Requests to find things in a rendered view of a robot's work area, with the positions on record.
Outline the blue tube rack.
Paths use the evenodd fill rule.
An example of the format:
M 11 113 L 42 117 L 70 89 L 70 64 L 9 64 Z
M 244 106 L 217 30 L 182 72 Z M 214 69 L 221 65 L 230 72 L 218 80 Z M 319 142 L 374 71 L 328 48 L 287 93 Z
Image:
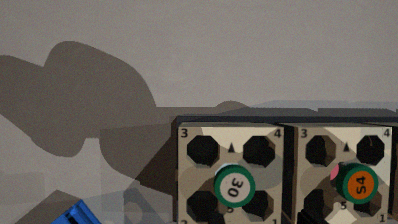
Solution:
M 81 199 L 50 224 L 101 224 L 101 223 Z

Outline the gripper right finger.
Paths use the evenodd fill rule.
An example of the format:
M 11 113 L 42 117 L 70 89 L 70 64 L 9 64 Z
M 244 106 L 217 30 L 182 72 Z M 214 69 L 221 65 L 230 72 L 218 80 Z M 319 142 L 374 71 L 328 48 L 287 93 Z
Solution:
M 313 209 L 302 209 L 297 214 L 297 224 L 329 224 Z

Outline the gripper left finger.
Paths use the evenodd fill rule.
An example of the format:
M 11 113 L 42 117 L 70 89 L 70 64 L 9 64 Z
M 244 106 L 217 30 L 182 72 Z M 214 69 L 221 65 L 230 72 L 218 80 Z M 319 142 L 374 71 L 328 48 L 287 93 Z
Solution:
M 225 224 L 223 213 L 208 211 L 208 224 Z

